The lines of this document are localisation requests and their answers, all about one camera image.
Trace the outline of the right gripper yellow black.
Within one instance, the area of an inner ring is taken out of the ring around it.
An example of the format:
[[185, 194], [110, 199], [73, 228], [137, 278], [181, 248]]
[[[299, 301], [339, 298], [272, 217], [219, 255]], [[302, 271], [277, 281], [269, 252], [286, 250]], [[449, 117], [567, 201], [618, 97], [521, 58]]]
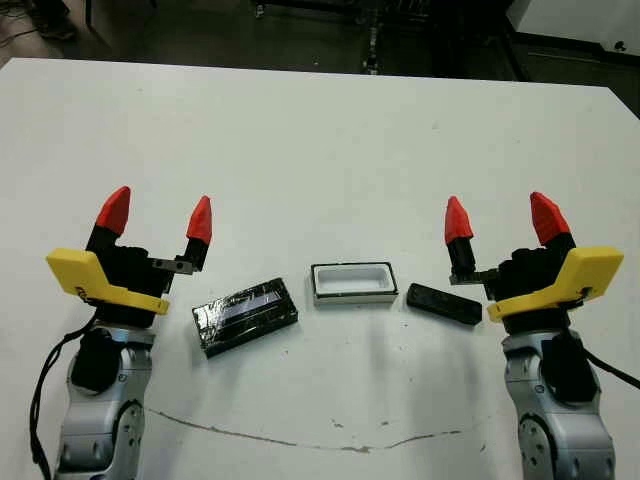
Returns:
[[576, 247], [559, 206], [540, 192], [530, 194], [532, 223], [541, 249], [521, 249], [500, 266], [476, 271], [473, 231], [456, 196], [448, 199], [444, 239], [453, 285], [480, 284], [492, 320], [549, 309], [573, 309], [603, 296], [624, 259], [614, 247]]

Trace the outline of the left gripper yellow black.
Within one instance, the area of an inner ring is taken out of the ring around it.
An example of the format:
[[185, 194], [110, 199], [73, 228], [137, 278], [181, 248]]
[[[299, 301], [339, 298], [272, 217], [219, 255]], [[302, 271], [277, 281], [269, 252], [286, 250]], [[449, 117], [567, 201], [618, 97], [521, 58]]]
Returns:
[[104, 202], [86, 249], [56, 248], [46, 261], [62, 290], [97, 309], [106, 322], [148, 328], [158, 315], [165, 315], [169, 302], [162, 298], [176, 274], [191, 275], [203, 269], [212, 233], [212, 207], [203, 195], [196, 204], [186, 232], [184, 258], [152, 258], [136, 247], [115, 245], [128, 221], [131, 189], [122, 186]]

